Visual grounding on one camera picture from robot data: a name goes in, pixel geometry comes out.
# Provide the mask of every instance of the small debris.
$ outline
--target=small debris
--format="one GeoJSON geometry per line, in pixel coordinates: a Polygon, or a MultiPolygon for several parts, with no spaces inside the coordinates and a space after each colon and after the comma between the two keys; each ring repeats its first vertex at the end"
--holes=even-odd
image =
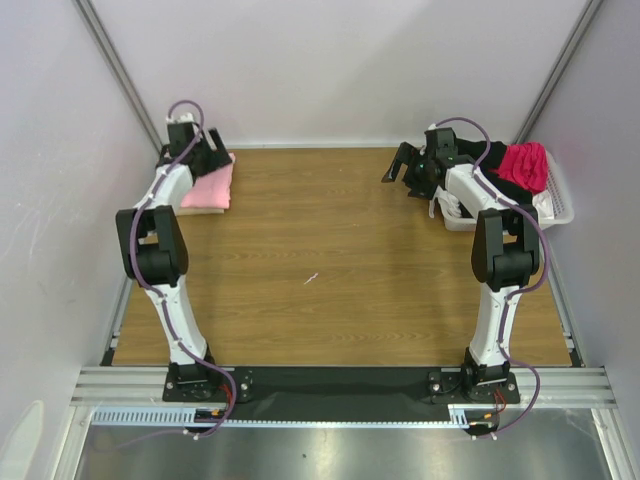
{"type": "Polygon", "coordinates": [[[311,280],[313,280],[314,278],[316,278],[318,276],[318,272],[314,273],[313,275],[311,275],[309,277],[309,280],[307,280],[306,282],[303,283],[303,285],[306,285],[307,283],[309,283],[311,280]]]}

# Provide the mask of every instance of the red cloth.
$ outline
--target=red cloth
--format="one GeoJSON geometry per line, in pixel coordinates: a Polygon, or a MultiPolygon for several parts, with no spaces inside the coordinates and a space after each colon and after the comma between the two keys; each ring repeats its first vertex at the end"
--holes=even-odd
{"type": "Polygon", "coordinates": [[[495,172],[500,178],[520,185],[536,195],[547,188],[547,151],[535,142],[509,145],[500,168],[495,172]]]}

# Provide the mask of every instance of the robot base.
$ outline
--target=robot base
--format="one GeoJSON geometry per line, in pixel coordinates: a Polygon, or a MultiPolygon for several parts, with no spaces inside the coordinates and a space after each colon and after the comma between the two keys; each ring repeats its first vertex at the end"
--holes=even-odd
{"type": "Polygon", "coordinates": [[[475,403],[495,405],[494,393],[499,391],[507,404],[519,404],[520,392],[513,373],[507,375],[506,381],[484,385],[465,385],[466,375],[462,370],[440,371],[429,373],[429,401],[434,405],[475,403]]]}
{"type": "MultiPolygon", "coordinates": [[[[207,347],[204,360],[215,365],[211,351],[207,347]]],[[[236,402],[247,402],[251,399],[251,370],[235,368],[229,371],[238,387],[236,402]]],[[[224,383],[221,373],[211,370],[199,363],[188,365],[169,364],[164,382],[162,400],[169,403],[198,403],[227,401],[226,393],[220,389],[224,383]]]]}

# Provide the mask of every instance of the folded towel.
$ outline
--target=folded towel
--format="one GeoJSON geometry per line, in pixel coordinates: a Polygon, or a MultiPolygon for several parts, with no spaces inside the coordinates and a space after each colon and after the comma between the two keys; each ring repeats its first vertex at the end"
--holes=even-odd
{"type": "MultiPolygon", "coordinates": [[[[234,154],[230,153],[229,155],[235,163],[234,154]]],[[[234,163],[198,178],[193,188],[185,195],[180,207],[185,209],[228,209],[231,204],[231,175],[234,163]]]]}

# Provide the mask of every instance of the wire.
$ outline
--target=wire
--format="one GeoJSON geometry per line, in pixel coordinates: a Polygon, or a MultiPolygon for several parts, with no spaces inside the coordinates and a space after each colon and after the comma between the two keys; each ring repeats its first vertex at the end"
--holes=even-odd
{"type": "MultiPolygon", "coordinates": [[[[200,105],[198,105],[196,102],[192,100],[180,100],[174,103],[173,105],[171,105],[171,107],[169,108],[169,112],[167,113],[167,117],[171,118],[174,110],[181,105],[192,105],[198,111],[199,123],[195,124],[198,129],[198,132],[196,135],[194,135],[193,139],[191,140],[191,142],[189,142],[189,145],[187,145],[187,147],[182,151],[182,153],[178,155],[169,164],[169,167],[167,168],[167,171],[166,171],[167,175],[171,173],[171,171],[175,167],[177,167],[180,164],[180,162],[182,162],[182,160],[186,158],[189,152],[191,152],[193,147],[195,147],[195,145],[198,143],[198,141],[200,140],[200,136],[203,133],[202,125],[204,125],[204,112],[202,111],[202,108],[200,107],[200,105]]],[[[231,412],[233,411],[233,407],[235,405],[237,390],[236,390],[236,383],[233,380],[233,377],[229,374],[229,372],[195,355],[186,347],[186,345],[182,342],[182,339],[178,337],[175,331],[175,328],[171,323],[171,317],[169,315],[169,307],[167,305],[166,296],[162,293],[162,291],[160,291],[158,288],[154,287],[153,285],[150,285],[144,279],[140,271],[140,267],[138,265],[136,252],[138,251],[138,235],[137,234],[138,234],[138,226],[140,225],[140,219],[145,209],[151,204],[151,202],[153,201],[153,198],[156,196],[156,194],[160,190],[160,187],[164,183],[164,180],[167,178],[167,175],[160,176],[160,178],[156,181],[156,183],[151,187],[150,195],[147,197],[145,202],[136,210],[136,213],[133,216],[133,222],[131,224],[131,235],[129,236],[129,253],[131,258],[131,268],[133,269],[134,276],[136,277],[136,280],[138,281],[138,283],[140,283],[142,288],[144,288],[145,290],[152,291],[161,299],[162,314],[164,316],[164,319],[167,325],[167,330],[169,330],[169,334],[171,335],[171,338],[173,339],[173,341],[178,345],[180,350],[182,350],[189,358],[191,358],[196,363],[199,363],[200,365],[203,365],[208,369],[211,369],[215,372],[222,374],[229,381],[229,384],[231,385],[231,397],[229,399],[229,405],[225,410],[222,418],[213,427],[211,427],[209,430],[201,434],[195,434],[195,435],[189,432],[186,432],[186,430],[182,432],[187,435],[191,435],[194,438],[194,440],[197,440],[198,438],[206,438],[213,435],[218,430],[218,428],[220,428],[220,426],[229,418],[229,415],[231,415],[231,412]]],[[[124,448],[125,446],[132,445],[133,443],[137,443],[138,441],[145,440],[147,438],[151,438],[159,435],[164,435],[165,433],[177,433],[177,431],[172,429],[172,430],[162,430],[160,432],[154,432],[153,434],[146,435],[144,437],[135,439],[131,442],[127,442],[125,444],[119,445],[117,448],[118,449],[124,448]]]]}
{"type": "Polygon", "coordinates": [[[505,348],[504,333],[505,333],[505,328],[506,328],[506,325],[507,325],[507,316],[509,314],[510,301],[516,295],[522,295],[523,293],[533,292],[534,290],[539,289],[544,284],[544,282],[547,280],[547,277],[549,276],[549,259],[551,258],[551,249],[549,247],[549,242],[547,241],[547,236],[542,231],[542,228],[540,227],[538,222],[536,222],[536,220],[528,212],[526,212],[525,210],[520,208],[518,205],[515,205],[515,204],[513,204],[511,202],[507,202],[506,200],[504,200],[504,198],[502,198],[501,196],[497,195],[494,192],[493,188],[490,185],[488,185],[484,180],[482,180],[484,178],[484,175],[482,175],[481,173],[477,172],[478,167],[480,166],[482,161],[486,158],[486,156],[489,154],[489,150],[491,148],[491,141],[489,140],[489,134],[487,133],[487,131],[484,128],[482,128],[482,126],[480,126],[480,124],[478,124],[478,123],[474,122],[473,120],[471,120],[469,118],[466,118],[466,117],[451,117],[451,118],[447,118],[445,120],[442,120],[442,121],[436,123],[436,127],[439,127],[441,125],[444,125],[445,123],[449,123],[449,122],[453,122],[453,121],[461,121],[461,122],[470,123],[471,125],[476,127],[478,130],[480,130],[480,132],[482,133],[482,135],[485,138],[485,141],[486,141],[487,145],[486,145],[486,147],[484,149],[484,152],[482,152],[482,155],[480,155],[478,157],[478,159],[476,160],[476,162],[473,164],[472,175],[473,175],[474,180],[497,203],[499,203],[502,206],[508,207],[508,208],[516,211],[517,213],[522,215],[524,218],[526,218],[529,223],[531,223],[533,228],[536,230],[536,233],[538,234],[538,237],[540,238],[540,243],[542,244],[542,251],[544,252],[544,266],[542,268],[542,275],[540,276],[538,281],[534,285],[532,285],[530,287],[520,288],[520,289],[515,290],[515,291],[511,292],[510,294],[508,294],[505,297],[506,302],[505,302],[504,309],[502,310],[502,316],[500,317],[500,328],[498,330],[498,347],[500,348],[500,353],[502,353],[502,356],[504,357],[504,359],[506,361],[508,361],[510,364],[517,365],[519,367],[523,367],[523,368],[528,369],[531,373],[533,373],[533,376],[535,377],[535,389],[533,391],[533,395],[531,397],[531,400],[529,401],[529,404],[524,409],[524,411],[518,416],[518,418],[516,418],[513,422],[511,422],[508,425],[505,425],[504,427],[502,427],[502,428],[500,428],[498,430],[498,432],[503,432],[505,430],[509,430],[510,428],[512,428],[516,424],[518,424],[520,421],[522,421],[522,419],[524,417],[526,417],[529,414],[529,412],[531,412],[531,410],[533,409],[533,406],[535,405],[536,401],[538,400],[538,396],[540,395],[540,374],[538,373],[538,371],[532,365],[529,365],[528,363],[521,362],[521,361],[518,361],[518,360],[514,360],[509,355],[509,353],[507,352],[507,350],[505,348]]]}

